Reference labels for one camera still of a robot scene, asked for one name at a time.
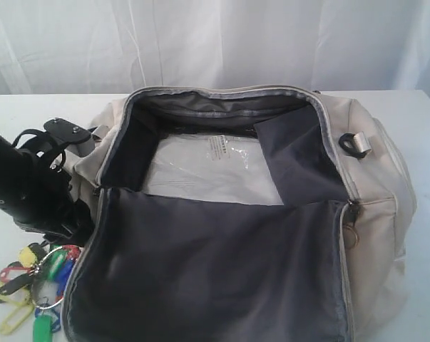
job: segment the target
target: white table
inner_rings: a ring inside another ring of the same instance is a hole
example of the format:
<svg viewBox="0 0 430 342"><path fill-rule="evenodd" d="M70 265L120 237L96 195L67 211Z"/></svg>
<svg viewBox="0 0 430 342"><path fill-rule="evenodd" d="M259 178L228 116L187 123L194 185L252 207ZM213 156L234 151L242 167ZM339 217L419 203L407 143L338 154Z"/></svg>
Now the white table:
<svg viewBox="0 0 430 342"><path fill-rule="evenodd" d="M410 298L402 313L371 337L378 342L430 342L430 100L420 90L327 92L357 98L380 119L408 163L418 210L406 238L407 281ZM24 128L41 128L55 117L86 125L114 98L103 95L0 95L0 133L9 141ZM0 270L15 261L27 244L41 241L37 234L18 229L11 218L0 212ZM0 305L0 322L11 307ZM32 320L0 341L31 341ZM65 341L62 333L54 341Z"/></svg>

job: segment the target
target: white backdrop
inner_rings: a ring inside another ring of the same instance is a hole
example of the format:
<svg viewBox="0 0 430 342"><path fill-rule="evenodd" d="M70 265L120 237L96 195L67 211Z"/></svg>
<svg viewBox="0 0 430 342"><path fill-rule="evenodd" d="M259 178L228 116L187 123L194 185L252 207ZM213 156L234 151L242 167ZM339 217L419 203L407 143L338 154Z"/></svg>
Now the white backdrop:
<svg viewBox="0 0 430 342"><path fill-rule="evenodd" d="M0 0L0 93L424 89L430 0Z"/></svg>

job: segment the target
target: metal key ring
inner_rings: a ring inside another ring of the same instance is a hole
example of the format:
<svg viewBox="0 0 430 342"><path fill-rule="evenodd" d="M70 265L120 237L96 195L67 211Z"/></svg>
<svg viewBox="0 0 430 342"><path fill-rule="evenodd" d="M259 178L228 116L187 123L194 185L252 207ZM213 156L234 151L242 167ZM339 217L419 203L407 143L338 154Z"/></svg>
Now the metal key ring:
<svg viewBox="0 0 430 342"><path fill-rule="evenodd" d="M73 246L73 245L65 245L65 246L60 246L60 247L57 247L57 248L55 248L55 249L52 249L35 267L34 267L34 275L35 276L38 276L41 272L42 272L42 268L43 268L43 265L45 264L45 262L48 260L48 259L50 259L50 257L53 255L53 254L55 254L57 251L61 251L61 250L63 250L63 249L71 249L71 248L78 248L77 246ZM32 286L31 286L31 300L32 300L32 304L36 307L36 308L38 308L38 309L40 309L40 310L42 310L42 311L45 311L45 310L49 310L49 309L52 309L52 308L54 308L54 307L56 307L56 306L58 306L59 304L61 304L61 302L63 301L63 297L62 298L60 298L58 301L56 301L56 303L54 303L54 304L52 304L52 305L48 305L48 304L40 304L39 303L39 300L36 300L36 297L35 297L35 295L36 295L36 292L37 292L37 289L36 289L36 280L34 280L34 282L32 283Z"/></svg>

